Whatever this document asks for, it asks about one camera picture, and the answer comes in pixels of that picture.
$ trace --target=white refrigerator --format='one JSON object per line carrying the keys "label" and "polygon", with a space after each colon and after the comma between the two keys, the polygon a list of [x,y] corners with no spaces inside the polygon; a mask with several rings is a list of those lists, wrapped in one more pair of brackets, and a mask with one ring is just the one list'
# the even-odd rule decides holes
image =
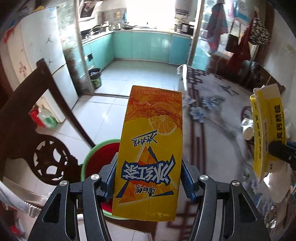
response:
{"label": "white refrigerator", "polygon": [[[56,7],[45,8],[24,17],[9,36],[7,46],[20,83],[36,69],[36,62],[44,58],[65,101],[70,109],[73,108],[78,95],[63,54]],[[49,90],[37,104],[47,108],[58,122],[65,119]]]}

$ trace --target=plastic bottle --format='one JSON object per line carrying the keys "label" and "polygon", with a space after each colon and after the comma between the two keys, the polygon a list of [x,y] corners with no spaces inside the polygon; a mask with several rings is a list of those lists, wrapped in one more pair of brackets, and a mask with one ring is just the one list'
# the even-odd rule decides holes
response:
{"label": "plastic bottle", "polygon": [[38,117],[42,121],[42,123],[45,125],[45,127],[52,129],[57,126],[56,119],[52,116],[49,110],[45,109],[42,105],[42,108],[38,108],[39,114]]}

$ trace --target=orange and yellow carton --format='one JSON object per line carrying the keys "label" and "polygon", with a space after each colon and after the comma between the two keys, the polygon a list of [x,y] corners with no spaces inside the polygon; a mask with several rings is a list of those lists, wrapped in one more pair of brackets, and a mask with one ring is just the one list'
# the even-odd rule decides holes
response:
{"label": "orange and yellow carton", "polygon": [[134,85],[121,135],[112,215],[175,220],[182,137],[181,92]]}

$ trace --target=black bag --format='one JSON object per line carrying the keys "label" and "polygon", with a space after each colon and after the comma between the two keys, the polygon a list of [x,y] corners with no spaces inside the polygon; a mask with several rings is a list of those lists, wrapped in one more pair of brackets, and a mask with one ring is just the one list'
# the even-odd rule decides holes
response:
{"label": "black bag", "polygon": [[240,29],[241,29],[241,23],[240,23],[239,24],[239,36],[238,37],[234,36],[234,35],[231,34],[233,25],[234,25],[234,21],[232,22],[230,33],[228,34],[227,45],[226,45],[226,48],[225,48],[226,51],[231,52],[231,53],[234,53],[236,47],[239,44]]}
{"label": "black bag", "polygon": [[258,18],[254,18],[249,42],[253,45],[263,45],[270,41],[271,37],[265,26]]}

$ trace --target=carved wooden chair back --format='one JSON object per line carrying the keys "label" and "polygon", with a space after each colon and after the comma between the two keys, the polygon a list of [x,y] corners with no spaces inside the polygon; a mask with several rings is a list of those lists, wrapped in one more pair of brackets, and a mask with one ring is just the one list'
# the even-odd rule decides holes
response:
{"label": "carved wooden chair back", "polygon": [[[77,132],[91,148],[95,146],[68,107],[44,59],[41,59],[37,62],[37,68],[17,87],[0,110],[0,179],[8,158],[24,158],[33,173],[47,184],[57,185],[61,180],[71,183],[80,181],[81,166],[77,159],[59,139],[38,134],[36,124],[29,115],[47,89]],[[59,161],[54,158],[54,150],[61,156]],[[46,173],[50,166],[57,167],[55,174]]]}

